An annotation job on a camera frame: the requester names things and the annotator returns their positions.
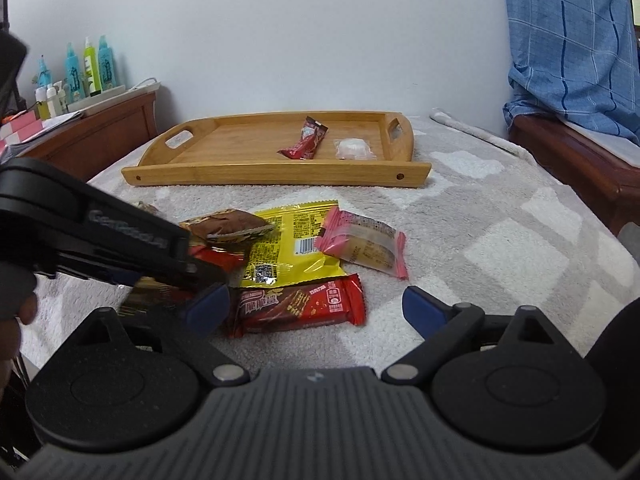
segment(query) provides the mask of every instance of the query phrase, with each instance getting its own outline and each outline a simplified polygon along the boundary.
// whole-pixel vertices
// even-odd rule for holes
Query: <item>green spray bottle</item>
[[[89,95],[94,96],[102,92],[98,61],[95,57],[94,46],[91,44],[91,40],[88,36],[84,40],[84,73],[89,85]]]

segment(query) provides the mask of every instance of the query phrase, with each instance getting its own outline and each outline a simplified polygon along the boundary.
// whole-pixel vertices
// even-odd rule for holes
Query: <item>tray handle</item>
[[[153,166],[156,164],[168,164],[177,155],[193,146],[202,137],[211,133],[218,127],[215,119],[196,119],[186,123],[177,124],[156,137],[156,140],[146,149],[145,154],[138,163],[139,166]],[[180,134],[188,132],[190,139],[182,140]]]
[[[385,114],[383,151],[388,160],[411,161],[414,156],[414,129],[402,114]]]

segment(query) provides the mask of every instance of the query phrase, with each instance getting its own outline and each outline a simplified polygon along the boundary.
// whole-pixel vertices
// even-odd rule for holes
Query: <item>pink snack package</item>
[[[405,240],[402,231],[384,222],[333,206],[324,218],[314,245],[329,256],[406,280],[409,275],[402,255]]]

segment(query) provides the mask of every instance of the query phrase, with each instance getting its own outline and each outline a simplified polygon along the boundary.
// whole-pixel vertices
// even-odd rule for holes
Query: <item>brown wooden furniture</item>
[[[86,182],[158,135],[155,100],[150,92],[64,124],[19,156],[46,160]]]
[[[571,186],[614,235],[628,222],[640,225],[640,169],[560,121],[542,116],[516,117],[509,139]]]
[[[278,150],[300,140],[307,115],[329,127],[313,160]],[[376,160],[337,160],[334,140],[365,139]],[[414,131],[394,112],[276,112],[198,119],[179,124],[123,168],[132,186],[297,184],[420,187],[431,169],[412,162]]]

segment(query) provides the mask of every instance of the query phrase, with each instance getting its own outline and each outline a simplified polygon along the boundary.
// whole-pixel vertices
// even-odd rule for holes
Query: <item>silver screw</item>
[[[238,365],[220,365],[213,368],[213,376],[219,381],[235,381],[244,375]]]
[[[386,373],[396,381],[409,381],[418,376],[418,368],[412,365],[391,365],[386,369]]]

